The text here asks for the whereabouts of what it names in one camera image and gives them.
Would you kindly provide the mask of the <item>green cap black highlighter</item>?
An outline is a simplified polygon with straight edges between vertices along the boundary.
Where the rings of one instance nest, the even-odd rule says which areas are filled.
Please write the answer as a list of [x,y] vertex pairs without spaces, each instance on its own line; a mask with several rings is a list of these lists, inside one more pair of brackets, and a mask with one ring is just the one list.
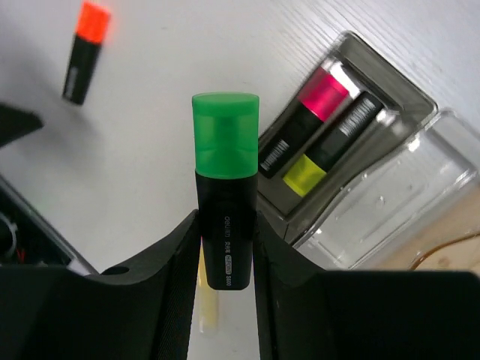
[[208,285],[243,290],[257,223],[260,99],[241,92],[192,97],[199,226]]

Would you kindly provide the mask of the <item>pink cap black highlighter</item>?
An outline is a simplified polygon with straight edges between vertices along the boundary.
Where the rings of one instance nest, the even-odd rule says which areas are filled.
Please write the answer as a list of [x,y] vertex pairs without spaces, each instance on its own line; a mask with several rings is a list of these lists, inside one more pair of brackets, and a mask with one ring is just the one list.
[[259,151],[259,172],[272,178],[322,127],[349,95],[319,67],[278,117],[280,127]]

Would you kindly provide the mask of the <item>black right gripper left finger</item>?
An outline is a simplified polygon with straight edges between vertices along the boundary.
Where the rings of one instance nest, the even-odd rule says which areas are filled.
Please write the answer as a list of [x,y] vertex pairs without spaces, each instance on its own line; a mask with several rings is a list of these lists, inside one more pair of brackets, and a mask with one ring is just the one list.
[[191,212],[102,274],[1,268],[3,359],[186,359],[200,254]]

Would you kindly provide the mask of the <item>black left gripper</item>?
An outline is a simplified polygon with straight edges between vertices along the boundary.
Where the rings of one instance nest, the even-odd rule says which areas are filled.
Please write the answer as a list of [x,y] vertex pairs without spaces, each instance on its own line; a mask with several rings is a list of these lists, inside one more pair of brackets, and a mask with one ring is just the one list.
[[27,109],[1,103],[0,106],[0,146],[6,146],[25,135],[41,129],[41,117]]

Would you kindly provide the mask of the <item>yellow cap black highlighter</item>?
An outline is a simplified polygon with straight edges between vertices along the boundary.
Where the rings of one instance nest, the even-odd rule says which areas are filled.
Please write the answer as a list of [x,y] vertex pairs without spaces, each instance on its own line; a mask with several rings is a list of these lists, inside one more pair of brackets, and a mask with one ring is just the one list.
[[284,183],[300,197],[314,189],[383,110],[383,103],[363,91],[284,175]]

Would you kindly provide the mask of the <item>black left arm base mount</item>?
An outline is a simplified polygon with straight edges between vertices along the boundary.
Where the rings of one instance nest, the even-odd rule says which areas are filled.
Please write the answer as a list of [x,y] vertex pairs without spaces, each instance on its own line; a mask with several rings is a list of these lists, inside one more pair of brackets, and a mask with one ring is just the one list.
[[68,266],[76,258],[63,238],[1,179],[1,264]]

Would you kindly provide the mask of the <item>orange cap black highlighter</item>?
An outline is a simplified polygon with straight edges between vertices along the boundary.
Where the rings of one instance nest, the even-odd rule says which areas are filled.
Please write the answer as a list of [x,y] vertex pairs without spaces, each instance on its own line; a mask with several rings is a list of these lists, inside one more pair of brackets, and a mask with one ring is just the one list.
[[109,23],[107,9],[91,1],[82,3],[64,80],[64,100],[84,104]]

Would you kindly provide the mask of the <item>yellow translucent glue stick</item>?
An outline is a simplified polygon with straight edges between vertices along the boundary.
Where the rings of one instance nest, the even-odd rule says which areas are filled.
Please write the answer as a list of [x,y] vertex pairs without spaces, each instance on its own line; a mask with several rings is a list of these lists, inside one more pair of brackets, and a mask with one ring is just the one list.
[[197,295],[199,298],[199,331],[201,334],[211,337],[215,335],[218,330],[219,298],[218,292],[213,290],[207,281],[206,263],[202,244],[199,249]]

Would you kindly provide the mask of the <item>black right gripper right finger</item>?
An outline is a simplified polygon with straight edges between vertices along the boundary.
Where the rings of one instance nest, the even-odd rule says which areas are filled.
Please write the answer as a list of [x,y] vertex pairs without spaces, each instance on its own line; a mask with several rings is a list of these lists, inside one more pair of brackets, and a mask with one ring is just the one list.
[[262,359],[477,359],[479,278],[465,271],[327,271],[257,218]]

